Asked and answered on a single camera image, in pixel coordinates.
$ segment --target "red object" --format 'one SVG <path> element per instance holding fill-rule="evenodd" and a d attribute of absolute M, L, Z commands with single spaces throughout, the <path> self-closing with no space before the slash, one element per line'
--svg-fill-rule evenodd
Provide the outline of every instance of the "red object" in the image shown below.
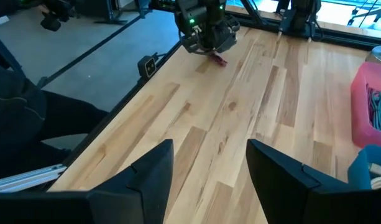
<path fill-rule="evenodd" d="M 381 91 L 381 64 L 364 62 L 351 86 L 352 140 L 361 148 L 369 144 L 381 146 L 381 131 L 370 122 L 370 89 Z"/>
<path fill-rule="evenodd" d="M 209 59 L 213 60 L 216 62 L 219 66 L 221 67 L 226 67 L 227 61 L 223 60 L 223 58 L 215 53 L 209 54 L 208 55 Z"/>

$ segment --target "pink bin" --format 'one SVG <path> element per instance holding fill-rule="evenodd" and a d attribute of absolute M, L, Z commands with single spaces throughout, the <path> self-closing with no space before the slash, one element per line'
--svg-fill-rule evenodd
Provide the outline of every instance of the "pink bin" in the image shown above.
<path fill-rule="evenodd" d="M 351 86 L 352 140 L 357 146 L 381 146 L 381 131 L 372 127 L 369 118 L 368 88 L 381 91 L 381 64 L 364 62 Z"/>

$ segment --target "gray floor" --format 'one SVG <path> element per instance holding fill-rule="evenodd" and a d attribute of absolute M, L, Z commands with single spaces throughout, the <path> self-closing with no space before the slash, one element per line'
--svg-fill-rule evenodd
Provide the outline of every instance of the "gray floor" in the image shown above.
<path fill-rule="evenodd" d="M 122 19 L 135 18 L 128 13 Z M 71 19 L 58 32 L 44 30 L 37 11 L 24 11 L 0 26 L 0 38 L 33 82 L 49 76 L 112 34 L 120 26 Z M 154 11 L 137 21 L 44 90 L 94 104 L 110 111 L 139 79 L 137 62 L 144 55 L 163 54 L 178 41 L 173 14 Z M 47 140 L 55 147 L 73 149 L 84 134 Z"/>

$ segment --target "wooden tabletop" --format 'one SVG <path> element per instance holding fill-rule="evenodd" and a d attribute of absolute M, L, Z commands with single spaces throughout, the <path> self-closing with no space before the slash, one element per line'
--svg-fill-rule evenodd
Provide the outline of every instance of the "wooden tabletop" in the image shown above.
<path fill-rule="evenodd" d="M 231 12 L 248 14 L 247 10 L 243 7 L 226 6 L 226 10 L 231 11 Z M 276 19 L 278 21 L 282 20 L 281 17 L 277 16 L 276 14 L 274 14 L 272 12 L 259 11 L 259 13 L 264 18 Z M 365 29 L 365 28 L 358 28 L 358 27 L 348 27 L 348 26 L 344 26 L 344 25 L 332 24 L 329 22 L 322 22 L 322 21 L 319 21 L 319 25 L 321 26 L 321 28 L 337 30 L 337 31 L 342 31 L 342 32 L 348 32 L 348 33 L 352 33 L 352 34 L 360 34 L 360 35 L 365 35 L 365 36 L 369 36 L 369 37 L 381 38 L 381 30 Z"/>
<path fill-rule="evenodd" d="M 181 47 L 50 190 L 92 189 L 171 138 L 166 223 L 266 223 L 247 139 L 346 181 L 359 150 L 350 84 L 366 55 L 245 27 L 226 68 Z"/>

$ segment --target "white cable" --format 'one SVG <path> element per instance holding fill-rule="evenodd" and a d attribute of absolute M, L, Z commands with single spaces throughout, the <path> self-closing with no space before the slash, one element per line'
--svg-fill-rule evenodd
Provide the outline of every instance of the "white cable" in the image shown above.
<path fill-rule="evenodd" d="M 381 177 L 376 177 L 371 180 L 371 188 L 373 190 L 381 189 Z"/>

